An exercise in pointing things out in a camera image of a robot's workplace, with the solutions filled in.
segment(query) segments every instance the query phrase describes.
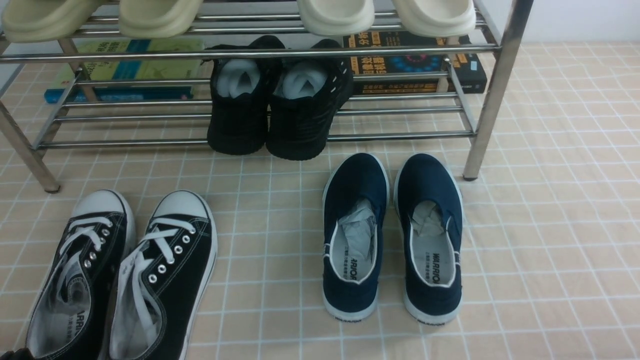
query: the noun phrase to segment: shoe rack leg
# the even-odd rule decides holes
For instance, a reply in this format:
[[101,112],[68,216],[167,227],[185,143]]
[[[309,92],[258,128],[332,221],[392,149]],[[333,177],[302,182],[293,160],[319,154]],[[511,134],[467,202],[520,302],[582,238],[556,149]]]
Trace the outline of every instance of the shoe rack leg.
[[477,135],[472,140],[467,164],[462,174],[462,177],[467,181],[476,180],[480,173],[480,166],[484,160],[486,148],[489,145],[489,139],[493,132],[495,119],[498,117],[498,111],[502,105],[504,93],[507,90],[507,84],[522,43],[522,35],[527,26],[532,6],[533,0],[513,0],[511,3],[511,14],[502,37],[502,49],[496,58],[491,83],[478,119]]
[[53,174],[44,164],[40,155],[33,149],[29,140],[9,113],[9,110],[0,101],[0,133],[9,141],[15,152],[27,165],[33,176],[38,180],[44,191],[57,193],[60,184],[56,182]]
[[[62,48],[62,52],[65,54],[78,53],[78,49],[76,48],[74,41],[69,38],[58,40],[58,44]],[[91,80],[91,77],[89,76],[89,73],[87,72],[86,67],[84,66],[84,63],[72,62],[72,63],[69,63],[69,66],[71,66],[71,70],[73,72],[80,70],[82,72],[83,79]],[[95,95],[95,91],[92,87],[82,86],[82,92],[84,93],[84,96],[86,97],[87,101],[98,101],[98,97]]]

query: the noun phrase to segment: shoe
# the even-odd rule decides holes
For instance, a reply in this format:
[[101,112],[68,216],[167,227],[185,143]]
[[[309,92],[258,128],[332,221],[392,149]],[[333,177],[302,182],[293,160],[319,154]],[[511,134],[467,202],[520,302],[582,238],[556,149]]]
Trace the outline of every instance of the shoe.
[[322,37],[367,31],[375,21],[373,0],[298,0],[305,28]]
[[184,360],[211,277],[218,238],[211,209],[185,190],[167,195],[118,274],[111,360]]
[[[313,49],[340,48],[324,39]],[[353,94],[353,73],[345,58],[285,61],[271,96],[267,149],[279,158],[309,160],[326,146],[333,117]]]
[[462,303],[462,196],[436,158],[416,154],[396,177],[394,203],[404,237],[404,305],[426,325],[455,319]]
[[112,284],[135,246],[135,228],[131,208],[114,191],[99,190],[76,205],[27,331],[36,359],[98,358]]
[[43,42],[73,34],[102,0],[10,0],[2,27],[11,42]]
[[404,28],[422,37],[467,35],[476,28],[473,0],[393,0]]
[[376,309],[388,195],[387,173],[370,154],[349,157],[324,188],[323,300],[338,320],[359,322]]
[[202,0],[120,0],[118,27],[129,38],[170,38],[187,31]]
[[[219,45],[211,49],[284,49],[277,37],[266,35],[249,46]],[[252,154],[264,145],[267,107],[275,89],[280,59],[215,60],[211,74],[213,109],[207,142],[223,154]]]

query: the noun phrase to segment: blue canvas shoe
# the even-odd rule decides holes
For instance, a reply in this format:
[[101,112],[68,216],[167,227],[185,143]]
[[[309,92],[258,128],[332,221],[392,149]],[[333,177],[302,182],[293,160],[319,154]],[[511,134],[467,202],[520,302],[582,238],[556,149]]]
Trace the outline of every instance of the blue canvas shoe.
[[389,180],[380,160],[355,154],[324,188],[324,306],[336,319],[359,322],[378,303],[382,221]]
[[462,303],[460,189],[436,158],[416,154],[398,172],[394,203],[404,237],[404,305],[419,322],[444,325]]

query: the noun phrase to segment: book cover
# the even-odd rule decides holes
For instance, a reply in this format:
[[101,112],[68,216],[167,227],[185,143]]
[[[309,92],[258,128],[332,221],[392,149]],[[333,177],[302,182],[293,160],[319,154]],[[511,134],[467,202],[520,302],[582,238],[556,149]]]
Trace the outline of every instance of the book cover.
[[[197,38],[169,38],[157,40],[100,40],[78,45],[80,53],[142,53],[145,51],[201,51],[204,42]],[[152,80],[192,79],[198,77],[200,60],[98,61],[85,63],[92,80]],[[64,66],[45,91],[49,104],[59,101],[64,89],[73,80],[71,68]],[[189,85],[97,87],[96,95],[103,101],[139,101],[191,99],[193,87]],[[85,101],[77,91],[74,101]]]

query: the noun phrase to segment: book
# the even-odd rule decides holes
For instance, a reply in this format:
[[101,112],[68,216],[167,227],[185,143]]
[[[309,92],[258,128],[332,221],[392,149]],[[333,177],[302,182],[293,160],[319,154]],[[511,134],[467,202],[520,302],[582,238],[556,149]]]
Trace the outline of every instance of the book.
[[[143,53],[145,51],[201,51],[204,42],[197,38],[168,38],[157,40],[99,40],[79,44],[79,53]],[[200,60],[98,61],[85,63],[91,80],[153,80],[193,79],[198,77]],[[45,101],[55,104],[73,80],[69,66],[63,66],[44,93]],[[109,86],[97,87],[95,93],[102,101],[140,101],[192,99],[191,85]],[[70,97],[86,101],[82,91]]]
[[[471,44],[469,36],[460,37],[461,44]],[[378,46],[443,46],[443,38],[425,38],[407,31],[367,31],[343,38],[344,47],[349,49]],[[410,74],[433,72],[442,69],[442,55],[413,56],[354,56],[351,68],[360,74]],[[486,88],[487,76],[477,54],[456,54],[453,67],[465,94],[482,94]],[[376,80],[355,83],[353,93],[360,94],[404,94],[435,92],[437,79]],[[449,91],[455,91],[449,84]]]

